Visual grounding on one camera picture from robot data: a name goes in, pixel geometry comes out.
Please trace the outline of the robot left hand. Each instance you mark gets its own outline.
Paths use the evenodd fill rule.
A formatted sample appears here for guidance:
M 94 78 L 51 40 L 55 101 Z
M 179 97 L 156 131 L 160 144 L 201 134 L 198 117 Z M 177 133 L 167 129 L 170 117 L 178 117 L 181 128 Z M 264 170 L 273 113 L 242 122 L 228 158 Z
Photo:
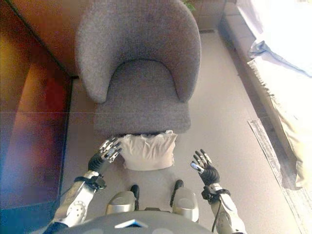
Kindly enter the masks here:
M 88 170 L 103 174 L 115 159 L 120 155 L 122 150 L 121 142 L 118 137 L 111 137 L 105 140 L 97 152 L 88 162 Z

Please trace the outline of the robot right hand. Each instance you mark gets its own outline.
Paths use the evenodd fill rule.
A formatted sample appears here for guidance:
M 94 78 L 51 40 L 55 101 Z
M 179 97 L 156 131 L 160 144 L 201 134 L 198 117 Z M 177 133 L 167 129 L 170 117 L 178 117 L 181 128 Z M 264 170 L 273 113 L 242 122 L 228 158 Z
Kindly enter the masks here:
M 205 186 L 220 182 L 219 172 L 212 165 L 212 160 L 203 149 L 195 151 L 193 158 L 190 166 L 198 172 Z

